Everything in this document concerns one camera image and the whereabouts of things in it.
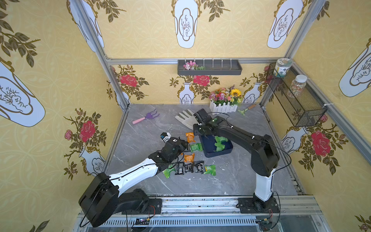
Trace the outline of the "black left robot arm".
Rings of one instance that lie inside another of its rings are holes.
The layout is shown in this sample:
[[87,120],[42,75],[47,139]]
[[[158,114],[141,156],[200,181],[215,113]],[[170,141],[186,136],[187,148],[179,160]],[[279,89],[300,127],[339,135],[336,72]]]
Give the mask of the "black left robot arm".
[[174,165],[187,146],[187,141],[170,137],[161,150],[150,154],[139,164],[116,174],[100,173],[95,176],[78,201],[84,218],[96,228],[119,212],[131,210],[143,213],[149,206],[148,196],[142,189],[129,189]]

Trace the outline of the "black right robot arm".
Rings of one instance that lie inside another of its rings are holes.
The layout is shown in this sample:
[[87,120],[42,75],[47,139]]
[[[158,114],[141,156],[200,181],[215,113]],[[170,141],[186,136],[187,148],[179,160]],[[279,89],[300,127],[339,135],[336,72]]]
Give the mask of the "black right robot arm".
[[274,172],[280,160],[273,139],[269,135],[260,136],[233,126],[226,119],[212,118],[204,109],[197,111],[194,118],[198,124],[193,125],[197,135],[225,137],[240,145],[251,155],[251,167],[256,173],[256,187],[252,197],[239,198],[236,207],[242,214],[281,213],[278,198],[272,191]]

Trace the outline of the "dark blue storage box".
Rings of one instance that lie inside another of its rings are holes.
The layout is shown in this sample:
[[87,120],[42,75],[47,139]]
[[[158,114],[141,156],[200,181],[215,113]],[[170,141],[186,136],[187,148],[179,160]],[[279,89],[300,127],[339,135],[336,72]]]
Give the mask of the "dark blue storage box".
[[224,137],[200,135],[199,139],[207,158],[230,154],[233,150],[232,142]]

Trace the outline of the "orange cookie packet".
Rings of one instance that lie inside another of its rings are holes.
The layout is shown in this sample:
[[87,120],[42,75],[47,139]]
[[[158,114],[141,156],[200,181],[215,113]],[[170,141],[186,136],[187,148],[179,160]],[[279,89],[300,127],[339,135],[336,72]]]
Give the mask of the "orange cookie packet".
[[187,142],[188,142],[189,144],[191,144],[191,143],[195,143],[195,142],[196,142],[196,141],[195,141],[195,135],[194,135],[193,132],[187,132],[185,135],[186,135],[186,138],[187,138]]
[[195,154],[192,153],[191,155],[185,155],[184,156],[184,162],[185,163],[193,163],[195,159]]

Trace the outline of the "checkered black cookie packet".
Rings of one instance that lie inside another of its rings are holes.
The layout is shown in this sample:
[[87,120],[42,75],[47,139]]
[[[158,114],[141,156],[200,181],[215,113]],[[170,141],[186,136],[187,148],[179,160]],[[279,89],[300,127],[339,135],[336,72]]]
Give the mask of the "checkered black cookie packet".
[[194,168],[195,168],[196,173],[203,174],[204,173],[203,167],[204,167],[204,161],[203,160],[194,162]]

